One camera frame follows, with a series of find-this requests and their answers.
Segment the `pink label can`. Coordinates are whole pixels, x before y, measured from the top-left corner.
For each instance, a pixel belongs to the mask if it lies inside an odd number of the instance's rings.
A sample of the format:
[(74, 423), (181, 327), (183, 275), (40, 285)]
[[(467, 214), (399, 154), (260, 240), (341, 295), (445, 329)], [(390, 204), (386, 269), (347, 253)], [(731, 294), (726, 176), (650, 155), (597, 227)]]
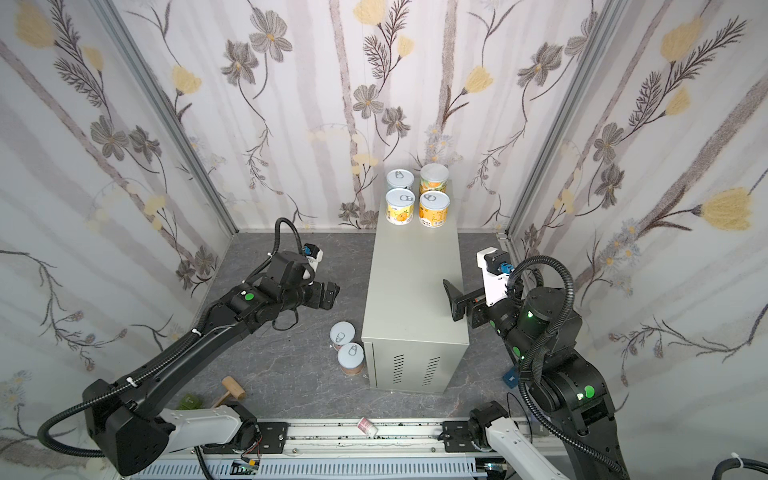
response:
[(332, 347), (339, 351), (343, 346), (354, 341), (355, 334), (355, 327), (350, 322), (340, 321), (335, 323), (329, 333)]

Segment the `yellow label can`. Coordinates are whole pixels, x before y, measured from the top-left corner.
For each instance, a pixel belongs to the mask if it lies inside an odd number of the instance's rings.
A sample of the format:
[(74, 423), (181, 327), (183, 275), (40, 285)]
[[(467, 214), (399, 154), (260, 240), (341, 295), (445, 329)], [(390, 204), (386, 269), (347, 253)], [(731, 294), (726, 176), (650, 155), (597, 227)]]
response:
[(414, 193), (405, 188), (394, 188), (385, 195), (386, 219), (393, 225), (407, 225), (411, 222), (414, 213), (416, 197)]
[(426, 191), (419, 199), (420, 223), (428, 228), (439, 228), (447, 219), (449, 196), (438, 190)]

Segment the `green orange peach can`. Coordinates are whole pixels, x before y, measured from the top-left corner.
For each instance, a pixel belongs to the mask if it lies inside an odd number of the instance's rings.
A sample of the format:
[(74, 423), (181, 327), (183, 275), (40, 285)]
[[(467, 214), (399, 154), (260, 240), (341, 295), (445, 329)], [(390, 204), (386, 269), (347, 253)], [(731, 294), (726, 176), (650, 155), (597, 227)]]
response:
[(449, 169), (440, 163), (429, 163), (423, 166), (420, 170), (420, 193), (424, 194), (429, 191), (445, 193), (449, 176)]

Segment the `white blue label can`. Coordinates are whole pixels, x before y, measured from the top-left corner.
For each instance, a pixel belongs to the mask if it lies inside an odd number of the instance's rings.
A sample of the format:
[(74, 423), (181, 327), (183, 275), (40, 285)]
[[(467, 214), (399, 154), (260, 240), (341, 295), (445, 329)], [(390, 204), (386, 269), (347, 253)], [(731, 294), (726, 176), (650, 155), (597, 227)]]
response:
[(386, 184), (389, 190), (412, 190), (414, 181), (413, 173), (406, 169), (393, 169), (386, 174)]

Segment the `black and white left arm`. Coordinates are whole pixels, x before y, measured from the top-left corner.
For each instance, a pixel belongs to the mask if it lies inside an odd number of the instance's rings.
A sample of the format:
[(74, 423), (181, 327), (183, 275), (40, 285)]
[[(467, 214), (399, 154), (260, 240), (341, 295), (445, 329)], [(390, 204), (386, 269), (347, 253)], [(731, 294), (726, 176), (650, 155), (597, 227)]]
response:
[(264, 435), (238, 400), (210, 409), (171, 410), (168, 403), (207, 365), (284, 311), (332, 309), (340, 291), (316, 280), (322, 250), (298, 241), (273, 244), (268, 258), (240, 284), (211, 302), (194, 326), (155, 358), (109, 383), (97, 380), (82, 402), (44, 421), (37, 439), (73, 457), (107, 459), (121, 476), (139, 473), (161, 456), (221, 445), (256, 452)]

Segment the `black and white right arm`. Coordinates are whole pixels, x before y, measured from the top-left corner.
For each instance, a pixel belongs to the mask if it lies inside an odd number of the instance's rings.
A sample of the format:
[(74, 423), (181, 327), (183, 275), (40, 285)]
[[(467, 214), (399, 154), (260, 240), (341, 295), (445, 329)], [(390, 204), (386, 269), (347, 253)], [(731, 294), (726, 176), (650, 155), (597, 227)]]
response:
[(607, 384), (576, 350), (583, 320), (570, 271), (545, 255), (517, 266), (509, 260), (495, 248), (481, 251), (484, 286), (473, 292), (443, 282), (452, 319), (493, 326), (515, 366), (522, 402), (564, 444), (577, 478), (628, 478)]

